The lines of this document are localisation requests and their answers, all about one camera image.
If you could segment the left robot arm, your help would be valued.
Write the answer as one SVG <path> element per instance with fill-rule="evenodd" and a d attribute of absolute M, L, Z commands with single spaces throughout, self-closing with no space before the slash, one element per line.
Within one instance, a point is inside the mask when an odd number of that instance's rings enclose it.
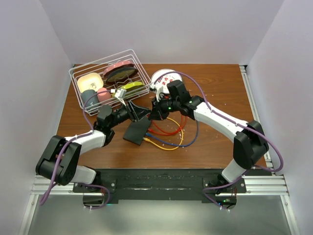
<path fill-rule="evenodd" d="M 116 110 L 109 105 L 100 107 L 92 130 L 66 138 L 55 135 L 50 139 L 36 165 L 36 174 L 50 179 L 52 183 L 63 186 L 83 183 L 90 192 L 98 191 L 101 180 L 96 177 L 96 170 L 78 165 L 80 155 L 108 145 L 114 137 L 115 126 L 126 120 L 140 121 L 150 112 L 150 109 L 131 101 Z"/>

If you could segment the black network switch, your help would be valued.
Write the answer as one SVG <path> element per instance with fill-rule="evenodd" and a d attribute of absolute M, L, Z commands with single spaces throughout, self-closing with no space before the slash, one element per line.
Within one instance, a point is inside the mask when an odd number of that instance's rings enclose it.
<path fill-rule="evenodd" d="M 123 135 L 123 140 L 141 146 L 152 121 L 144 117 L 140 121 L 131 122 Z"/>

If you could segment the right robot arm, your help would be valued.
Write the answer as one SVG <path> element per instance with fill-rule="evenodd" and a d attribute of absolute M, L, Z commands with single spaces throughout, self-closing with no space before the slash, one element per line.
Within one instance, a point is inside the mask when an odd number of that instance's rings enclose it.
<path fill-rule="evenodd" d="M 233 159 L 211 186 L 230 192 L 235 187 L 235 180 L 251 169 L 269 150 L 259 122 L 236 119 L 210 106 L 202 97 L 191 96 L 182 81 L 168 83 L 167 94 L 158 84 L 151 84 L 150 89 L 156 93 L 149 116 L 151 120 L 164 120 L 170 112 L 180 112 L 183 116 L 214 128 L 232 141 Z"/>

